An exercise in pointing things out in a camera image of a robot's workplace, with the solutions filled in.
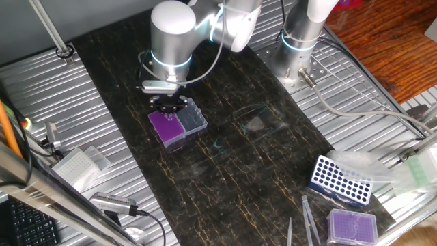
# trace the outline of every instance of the metal bracket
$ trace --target metal bracket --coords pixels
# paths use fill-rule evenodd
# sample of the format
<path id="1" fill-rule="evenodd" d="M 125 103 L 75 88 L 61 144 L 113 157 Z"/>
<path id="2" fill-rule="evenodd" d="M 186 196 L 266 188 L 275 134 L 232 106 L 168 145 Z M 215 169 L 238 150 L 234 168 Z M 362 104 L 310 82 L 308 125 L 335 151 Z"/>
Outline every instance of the metal bracket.
<path id="1" fill-rule="evenodd" d="M 141 90 L 146 94 L 174 94 L 179 85 L 165 81 L 145 80 L 141 83 Z"/>
<path id="2" fill-rule="evenodd" d="M 437 142 L 437 133 L 433 133 L 432 135 L 428 136 L 424 140 L 420 141 L 418 144 L 402 152 L 399 155 L 399 157 L 402 161 L 407 161 L 408 158 L 416 154 L 420 154 L 422 151 L 430 147 L 432 144 L 435 144 L 436 142 Z"/>
<path id="3" fill-rule="evenodd" d="M 261 49 L 259 51 L 257 51 L 257 56 L 265 63 L 267 64 L 270 56 L 271 56 L 271 52 L 273 50 L 275 50 L 277 48 L 279 44 L 278 43 L 274 43 L 271 44 L 270 46 L 267 46 L 264 49 Z M 326 76 L 326 74 L 328 73 L 328 71 L 326 71 L 326 69 L 324 69 L 316 60 L 314 60 L 314 58 L 311 57 L 311 67 L 307 68 L 307 72 L 309 74 L 309 76 L 314 80 L 314 81 L 319 81 L 320 79 L 324 78 Z M 299 90 L 302 87 L 306 87 L 307 84 L 305 83 L 305 81 L 303 79 L 300 80 L 293 80 L 293 79 L 286 79 L 284 78 L 279 78 L 278 77 L 279 82 L 282 83 L 282 85 L 287 89 L 287 91 L 289 93 L 292 93 L 296 90 Z"/>
<path id="4" fill-rule="evenodd" d="M 61 36 L 57 32 L 54 24 L 52 23 L 52 20 L 50 19 L 50 17 L 48 17 L 48 14 L 47 14 L 46 10 L 44 9 L 44 7 L 42 6 L 40 0 L 29 0 L 29 2 L 32 5 L 33 10 L 35 10 L 38 17 L 40 17 L 42 24 L 44 25 L 48 34 L 50 35 L 53 42 L 55 43 L 55 45 L 57 47 L 56 55 L 58 57 L 64 59 L 65 62 L 67 63 L 67 66 L 73 65 L 74 60 L 72 58 L 72 55 L 73 55 L 72 47 L 70 46 L 71 48 L 69 49 L 68 45 L 66 45 L 64 43 Z"/>

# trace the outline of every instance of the black cable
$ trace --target black cable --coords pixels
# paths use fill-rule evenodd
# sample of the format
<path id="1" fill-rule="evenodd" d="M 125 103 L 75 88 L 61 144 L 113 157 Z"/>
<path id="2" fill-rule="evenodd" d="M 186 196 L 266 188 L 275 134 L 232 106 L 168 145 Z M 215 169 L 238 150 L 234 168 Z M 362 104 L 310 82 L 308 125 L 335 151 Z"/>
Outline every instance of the black cable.
<path id="1" fill-rule="evenodd" d="M 344 55 L 349 57 L 355 63 L 355 65 L 361 69 L 361 71 L 363 71 L 369 78 L 371 78 L 370 74 L 363 68 L 363 66 L 360 64 L 360 62 L 351 54 L 351 52 L 349 52 L 348 50 L 343 48 L 340 43 L 335 42 L 334 40 L 330 40 L 329 38 L 324 38 L 324 37 L 318 38 L 318 41 L 322 42 L 324 44 L 327 44 L 329 46 L 332 46 L 332 47 L 338 49 L 339 51 L 341 51 Z"/>
<path id="2" fill-rule="evenodd" d="M 161 230 L 163 231 L 164 246 L 165 246 L 166 245 L 165 230 L 164 230 L 164 226 L 162 225 L 161 221 L 159 221 L 158 218 L 156 218 L 155 216 L 151 215 L 150 213 L 142 211 L 142 210 L 137 210 L 137 214 L 138 215 L 143 215 L 143 216 L 151 217 L 152 219 L 154 219 L 159 224 L 159 226 L 161 227 Z"/>
<path id="3" fill-rule="evenodd" d="M 284 19 L 284 23 L 285 23 L 285 6 L 284 6 L 284 0 L 279 0 L 279 2 L 281 3 L 282 17 L 283 17 L 283 19 Z"/>
<path id="4" fill-rule="evenodd" d="M 55 153 L 53 151 L 50 154 L 44 154 L 44 153 L 38 152 L 37 150 L 34 150 L 33 148 L 30 148 L 30 151 L 32 151 L 34 154 L 37 154 L 39 156 L 44 156 L 44 157 L 52 157 L 55 155 Z"/>
<path id="5" fill-rule="evenodd" d="M 24 189 L 27 187 L 27 185 L 23 182 L 18 182 L 18 181 L 6 181 L 6 182 L 1 182 L 0 183 L 0 188 L 2 187 L 6 187 L 6 186 L 10 186 L 13 185 L 15 187 L 18 187 L 20 189 Z"/>
<path id="6" fill-rule="evenodd" d="M 145 61 L 145 57 L 147 56 L 148 53 L 149 53 L 149 50 L 144 52 L 143 59 L 141 60 L 141 63 L 139 64 L 138 68 L 135 70 L 135 80 L 137 80 L 137 83 L 139 83 L 139 79 L 141 77 L 141 69 L 143 67 L 143 64 L 144 64 L 144 61 Z"/>

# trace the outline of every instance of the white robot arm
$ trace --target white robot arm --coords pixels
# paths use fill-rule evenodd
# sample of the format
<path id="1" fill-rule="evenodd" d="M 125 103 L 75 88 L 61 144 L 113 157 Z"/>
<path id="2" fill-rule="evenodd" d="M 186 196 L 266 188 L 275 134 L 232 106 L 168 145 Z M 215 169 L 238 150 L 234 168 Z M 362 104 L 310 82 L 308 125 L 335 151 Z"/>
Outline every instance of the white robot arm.
<path id="1" fill-rule="evenodd" d="M 277 77 L 298 79 L 298 70 L 309 68 L 309 58 L 326 18 L 338 0 L 295 0 L 283 26 L 281 45 L 268 63 Z M 220 43 L 233 52 L 240 52 L 249 42 L 262 0 L 191 0 L 163 1 L 151 15 L 153 71 L 143 67 L 159 80 L 143 81 L 146 94 L 158 94 L 150 103 L 161 113 L 175 113 L 185 103 L 177 91 L 203 78 L 186 81 L 191 53 L 204 40 Z"/>

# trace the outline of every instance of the cable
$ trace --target cable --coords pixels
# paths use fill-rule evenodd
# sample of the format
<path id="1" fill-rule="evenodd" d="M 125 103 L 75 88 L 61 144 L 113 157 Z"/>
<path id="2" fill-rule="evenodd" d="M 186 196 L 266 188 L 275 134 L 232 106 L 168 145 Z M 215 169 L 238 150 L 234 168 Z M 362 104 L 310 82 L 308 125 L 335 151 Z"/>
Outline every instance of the cable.
<path id="1" fill-rule="evenodd" d="M 334 74 L 333 72 L 331 72 L 331 71 L 330 71 L 326 66 L 324 66 L 320 61 L 318 61 L 318 60 L 317 60 L 313 55 L 311 55 L 311 56 L 314 58 L 315 61 L 317 61 L 317 62 L 321 65 L 321 67 L 323 67 L 326 71 L 328 71 L 330 74 L 332 74 L 335 78 L 337 78 L 338 80 L 340 80 L 343 84 L 345 84 L 345 85 L 347 85 L 348 87 L 352 88 L 354 91 L 356 91 L 356 92 L 358 92 L 359 94 L 363 95 L 365 98 L 367 98 L 367 99 L 369 99 L 370 101 L 376 103 L 377 105 L 380 105 L 380 106 L 382 106 L 382 107 L 384 107 L 384 108 L 386 108 L 386 109 L 392 111 L 389 107 L 383 105 L 382 103 L 379 103 L 379 102 L 373 100 L 372 98 L 368 97 L 366 94 L 364 94 L 364 93 L 360 92 L 359 90 L 357 90 L 355 87 L 353 87 L 353 86 L 351 86 L 350 84 L 346 83 L 343 79 L 340 79 L 336 74 Z"/>
<path id="2" fill-rule="evenodd" d="M 44 156 L 44 157 L 52 157 L 53 155 L 55 155 L 55 153 L 53 151 L 50 154 L 44 154 L 44 153 L 38 152 L 37 150 L 34 150 L 33 148 L 30 148 L 30 151 L 32 151 L 34 154 L 37 154 L 39 156 Z"/>
<path id="3" fill-rule="evenodd" d="M 0 188 L 13 185 L 19 189 L 24 189 L 27 187 L 25 183 L 18 182 L 18 181 L 6 181 L 6 182 L 0 182 Z"/>
<path id="4" fill-rule="evenodd" d="M 216 59 L 214 60 L 214 62 L 212 62 L 212 65 L 210 66 L 210 68 L 205 73 L 203 73 L 201 76 L 197 77 L 196 79 L 191 79 L 190 81 L 175 82 L 175 81 L 168 81 L 168 80 L 165 80 L 165 79 L 161 79 L 162 81 L 165 81 L 165 82 L 168 82 L 168 83 L 172 83 L 172 84 L 176 84 L 176 85 L 188 85 L 190 83 L 198 82 L 199 80 L 203 79 L 204 77 L 206 77 L 206 75 L 208 75 L 211 72 L 211 70 L 215 67 L 217 61 L 219 60 L 219 57 L 220 57 L 220 54 L 221 54 L 221 50 L 223 48 L 223 43 L 225 41 L 225 33 L 226 33 L 226 25 L 225 25 L 225 23 L 226 23 L 226 11 L 225 11 L 225 9 L 226 8 L 223 7 L 223 27 L 222 27 L 223 34 L 221 36 L 220 47 L 218 48 Z M 138 60 L 139 61 L 141 61 L 140 56 L 141 56 L 142 53 L 138 54 Z M 157 79 L 159 79 L 159 76 L 156 75 L 154 72 L 152 72 L 144 63 L 142 63 L 142 66 L 153 77 L 156 77 Z"/>
<path id="5" fill-rule="evenodd" d="M 18 147 L 18 144 L 16 142 L 14 131 L 12 130 L 11 122 L 9 121 L 8 114 L 6 113 L 5 107 L 3 106 L 1 100 L 0 100 L 0 123 L 3 126 L 3 131 L 5 132 L 6 141 L 8 142 L 9 148 L 11 148 L 11 150 L 14 151 L 16 155 L 18 155 L 20 158 L 23 159 L 20 148 Z"/>
<path id="6" fill-rule="evenodd" d="M 284 23 L 285 23 L 285 6 L 284 6 L 284 0 L 279 0 L 279 2 L 281 3 L 282 18 L 284 19 Z"/>
<path id="7" fill-rule="evenodd" d="M 161 227 L 161 230 L 163 231 L 163 238 L 164 238 L 164 246 L 166 245 L 166 241 L 165 241 L 165 230 L 164 230 L 164 226 L 162 225 L 162 223 L 159 221 L 159 219 L 158 218 L 156 218 L 155 216 L 153 216 L 153 215 L 151 215 L 150 213 L 148 213 L 148 212 L 145 212 L 145 211 L 142 211 L 142 210 L 137 210 L 137 214 L 138 215 L 143 215 L 143 216 L 148 216 L 148 217 L 151 217 L 152 219 L 154 219 L 157 223 L 158 223 L 158 225 Z"/>
<path id="8" fill-rule="evenodd" d="M 427 131 L 429 134 L 433 134 L 434 132 L 428 127 L 426 126 L 424 123 L 411 118 L 410 116 L 404 115 L 402 113 L 398 113 L 398 112 L 392 112 L 392 111 L 368 111 L 368 112 L 358 112 L 358 113 L 346 113 L 346 112 L 342 112 L 342 111 L 338 111 L 336 109 L 334 109 L 333 107 L 331 107 L 322 97 L 322 95 L 319 92 L 319 89 L 317 87 L 313 87 L 313 91 L 314 93 L 317 95 L 317 97 L 319 98 L 320 102 L 322 102 L 322 104 L 331 112 L 340 115 L 340 116 L 346 116 L 346 117 L 356 117 L 356 116 L 367 116 L 367 115 L 392 115 L 392 116 L 397 116 L 397 117 L 401 117 L 409 122 L 415 123 L 417 125 L 419 125 L 421 128 L 423 128 L 423 130 Z"/>

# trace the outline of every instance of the purple box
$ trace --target purple box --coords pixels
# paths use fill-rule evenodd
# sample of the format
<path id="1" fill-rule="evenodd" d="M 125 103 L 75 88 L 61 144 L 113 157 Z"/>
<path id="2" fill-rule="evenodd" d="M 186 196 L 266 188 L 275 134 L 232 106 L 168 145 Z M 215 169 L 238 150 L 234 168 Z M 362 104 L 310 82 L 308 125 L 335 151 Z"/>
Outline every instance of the purple box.
<path id="1" fill-rule="evenodd" d="M 376 245 L 378 231 L 375 215 L 333 209 L 328 219 L 328 243 Z"/>
<path id="2" fill-rule="evenodd" d="M 155 111 L 149 114 L 149 120 L 161 138 L 164 147 L 185 138 L 184 127 L 175 114 L 167 115 L 166 118 L 164 114 Z"/>

